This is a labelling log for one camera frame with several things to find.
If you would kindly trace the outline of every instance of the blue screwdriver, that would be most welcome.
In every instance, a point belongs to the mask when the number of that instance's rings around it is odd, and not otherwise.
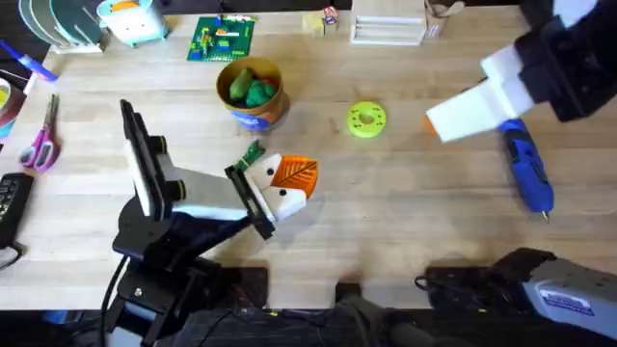
[[[549,213],[554,208],[554,193],[527,127],[522,120],[508,120],[499,130],[510,154],[512,174],[521,198],[531,211],[542,213],[548,222]]]

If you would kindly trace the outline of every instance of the scissors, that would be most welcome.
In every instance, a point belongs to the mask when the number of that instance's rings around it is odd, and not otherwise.
[[[47,104],[45,123],[39,131],[37,139],[19,157],[19,161],[24,168],[44,172],[56,161],[60,152],[58,145],[54,142],[54,124],[57,112],[58,95],[52,94],[51,100]]]

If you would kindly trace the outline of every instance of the wooden table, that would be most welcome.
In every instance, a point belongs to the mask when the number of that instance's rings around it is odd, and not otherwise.
[[[427,307],[413,278],[430,263],[489,264],[520,246],[617,272],[617,104],[561,124],[547,106],[525,116],[556,194],[550,224],[517,199],[499,136],[442,145],[424,130],[431,106],[483,76],[480,58],[525,31],[516,8],[466,9],[439,41],[413,47],[348,44],[349,13],[336,37],[301,34],[299,13],[261,13],[251,54],[276,62],[291,98],[271,133],[250,133],[218,100],[224,64],[187,63],[196,15],[168,17],[166,42],[102,55],[50,54],[61,72],[38,81],[4,150],[4,173],[34,139],[52,92],[60,94],[60,158],[37,178],[19,242],[28,253],[0,273],[0,308],[96,308],[119,260],[111,243],[133,195],[122,155],[119,100],[131,101],[151,134],[167,137],[179,167],[223,174],[252,139],[271,153],[319,161],[308,206],[264,243],[247,230],[211,252],[228,265],[266,264],[272,307],[327,307],[341,277],[363,279],[385,306]],[[352,103],[388,112],[376,139],[350,135]]]

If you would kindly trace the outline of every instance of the green ring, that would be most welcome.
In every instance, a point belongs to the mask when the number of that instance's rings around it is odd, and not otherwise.
[[[360,115],[373,118],[370,124],[364,123]],[[363,139],[374,138],[379,135],[386,126],[386,111],[378,104],[370,101],[362,101],[349,109],[347,112],[347,127],[352,134]]]

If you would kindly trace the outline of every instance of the black remote control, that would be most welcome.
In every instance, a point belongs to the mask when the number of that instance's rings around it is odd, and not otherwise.
[[[14,246],[33,181],[25,173],[7,173],[0,179],[0,249]]]

